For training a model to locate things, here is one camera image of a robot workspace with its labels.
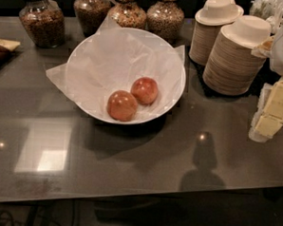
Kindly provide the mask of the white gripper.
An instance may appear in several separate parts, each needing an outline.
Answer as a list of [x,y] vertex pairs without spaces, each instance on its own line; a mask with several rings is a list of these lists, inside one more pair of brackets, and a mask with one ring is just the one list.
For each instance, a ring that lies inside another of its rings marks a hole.
[[[270,57],[271,70],[283,76],[283,27],[275,36],[253,48],[252,55],[266,59]],[[273,85],[261,88],[257,111],[250,124],[249,138],[267,142],[283,126],[283,77]]]

